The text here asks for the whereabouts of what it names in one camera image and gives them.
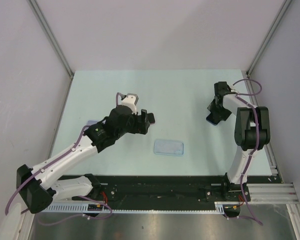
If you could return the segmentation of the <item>blue-edged black phone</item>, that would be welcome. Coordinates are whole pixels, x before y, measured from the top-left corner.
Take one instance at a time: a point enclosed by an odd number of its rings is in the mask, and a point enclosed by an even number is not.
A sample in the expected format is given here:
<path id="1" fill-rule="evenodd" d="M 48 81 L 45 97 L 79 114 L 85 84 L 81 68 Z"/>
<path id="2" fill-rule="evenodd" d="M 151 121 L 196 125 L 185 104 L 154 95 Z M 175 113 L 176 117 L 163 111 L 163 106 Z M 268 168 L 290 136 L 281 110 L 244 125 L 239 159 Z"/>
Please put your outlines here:
<path id="1" fill-rule="evenodd" d="M 221 121 L 220 116 L 214 115 L 212 112 L 206 117 L 206 120 L 214 126 L 217 126 Z"/>

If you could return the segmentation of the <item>purple-edged black phone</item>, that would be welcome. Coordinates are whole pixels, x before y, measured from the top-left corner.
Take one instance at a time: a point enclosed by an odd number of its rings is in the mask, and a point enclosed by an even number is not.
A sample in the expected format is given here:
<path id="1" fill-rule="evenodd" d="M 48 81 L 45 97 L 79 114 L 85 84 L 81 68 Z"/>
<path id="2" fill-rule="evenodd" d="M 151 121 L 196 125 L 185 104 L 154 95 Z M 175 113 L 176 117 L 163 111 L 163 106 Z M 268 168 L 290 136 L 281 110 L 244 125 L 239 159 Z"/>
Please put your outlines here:
<path id="1" fill-rule="evenodd" d="M 156 123 L 155 116 L 154 116 L 153 113 L 148 113 L 147 114 L 147 120 L 148 120 L 150 125 L 153 125 L 153 124 Z"/>

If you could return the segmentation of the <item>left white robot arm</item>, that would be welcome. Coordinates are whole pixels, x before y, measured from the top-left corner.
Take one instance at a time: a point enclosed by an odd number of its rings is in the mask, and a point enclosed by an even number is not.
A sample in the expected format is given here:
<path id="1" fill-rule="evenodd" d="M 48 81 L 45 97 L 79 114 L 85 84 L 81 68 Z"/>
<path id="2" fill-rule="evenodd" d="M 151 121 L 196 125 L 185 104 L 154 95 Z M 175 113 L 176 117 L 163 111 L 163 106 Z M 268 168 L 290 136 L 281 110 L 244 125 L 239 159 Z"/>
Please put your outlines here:
<path id="1" fill-rule="evenodd" d="M 62 180 L 65 172 L 89 157 L 115 144 L 125 134 L 146 135 L 155 116 L 142 109 L 133 113 L 124 105 L 112 109 L 110 114 L 92 125 L 85 125 L 71 146 L 59 154 L 33 167 L 22 165 L 16 172 L 16 193 L 32 214 L 45 210 L 52 202 L 79 197 L 97 199 L 102 191 L 93 174 Z"/>

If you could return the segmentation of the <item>light blue phone case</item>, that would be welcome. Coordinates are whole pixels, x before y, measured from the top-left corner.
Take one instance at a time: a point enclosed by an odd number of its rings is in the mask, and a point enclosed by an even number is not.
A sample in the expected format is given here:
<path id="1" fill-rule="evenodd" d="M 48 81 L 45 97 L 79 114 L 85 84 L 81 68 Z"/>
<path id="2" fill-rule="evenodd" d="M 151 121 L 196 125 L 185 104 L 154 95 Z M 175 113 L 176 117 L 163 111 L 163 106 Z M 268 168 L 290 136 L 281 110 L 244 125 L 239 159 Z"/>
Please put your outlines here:
<path id="1" fill-rule="evenodd" d="M 177 140 L 156 139 L 153 152 L 157 155 L 181 157 L 184 155 L 184 143 Z"/>

